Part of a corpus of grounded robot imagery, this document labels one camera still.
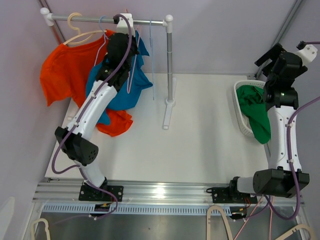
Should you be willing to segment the green t shirt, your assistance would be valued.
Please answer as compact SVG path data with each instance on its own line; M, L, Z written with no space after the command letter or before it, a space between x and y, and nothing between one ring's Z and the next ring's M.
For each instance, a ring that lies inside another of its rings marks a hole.
M271 126L263 101L264 90L254 85L242 85L236 94L241 113L248 118L255 139L266 144L271 139Z

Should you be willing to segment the light blue wire hanger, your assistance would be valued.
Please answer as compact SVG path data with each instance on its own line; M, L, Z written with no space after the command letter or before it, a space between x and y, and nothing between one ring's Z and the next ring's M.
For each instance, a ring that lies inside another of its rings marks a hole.
M151 59L151 80L152 80L152 100L155 100L156 84L155 84L155 72L154 72L154 43L152 36L152 19L149 22L149 45L150 45L150 59Z

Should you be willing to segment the pink wire hanger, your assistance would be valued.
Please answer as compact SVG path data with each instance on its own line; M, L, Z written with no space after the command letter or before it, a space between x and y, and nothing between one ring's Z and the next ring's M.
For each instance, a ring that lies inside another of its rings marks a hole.
M136 38L136 44L137 44L137 47L139 47L139 44L140 44L140 39L141 39L141 34L140 34L140 30L141 30L141 26L138 25L135 29L135 31L138 33L138 37ZM137 62L137 56L138 54L135 55L134 57L134 61L133 61L133 66L132 66L132 71L129 75L129 78L127 80L127 94L130 94L131 92L131 87L132 87L132 82L133 82L133 77L134 77L134 72L135 72L135 67L136 67L136 62Z

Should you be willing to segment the blue t shirt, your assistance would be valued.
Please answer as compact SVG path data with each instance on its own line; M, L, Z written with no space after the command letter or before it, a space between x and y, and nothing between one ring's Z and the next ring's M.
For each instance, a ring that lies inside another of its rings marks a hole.
M140 54L137 55L130 94L127 94L127 79L121 87L120 91L109 103L106 110L123 111L134 108L139 100L142 90L153 86L153 84L149 81L149 79L146 77L146 75L141 69L141 67L144 65L144 60L142 56L149 56L149 52L147 51L142 38L140 38L138 51ZM99 64L96 64L89 73L89 77L85 87L86 97L88 97L92 90L93 84L96 80L96 75L101 66L102 60L100 60ZM97 123L111 126L111 113L104 112Z

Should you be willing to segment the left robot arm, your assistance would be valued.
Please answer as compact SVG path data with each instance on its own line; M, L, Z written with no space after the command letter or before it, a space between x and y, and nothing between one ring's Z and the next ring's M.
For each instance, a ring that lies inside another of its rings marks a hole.
M70 123L55 130L58 149L74 161L90 195L101 201L108 194L108 180L95 162L99 148L90 140L109 103L117 96L132 69L132 58L138 55L136 38L132 34L114 33L108 38L103 60L94 66L96 75L92 88Z

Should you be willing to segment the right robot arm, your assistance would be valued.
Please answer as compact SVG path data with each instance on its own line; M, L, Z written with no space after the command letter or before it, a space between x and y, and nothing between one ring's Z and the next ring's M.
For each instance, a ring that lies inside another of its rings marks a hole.
M263 101L270 122L270 157L267 169L257 171L252 177L234 177L230 181L227 196L232 202L240 202L246 194L298 198L310 182L298 157L299 99L292 85L308 70L307 65L316 58L318 50L304 41L297 49L292 53L277 43L255 62L258 67L269 62L262 72L266 76Z

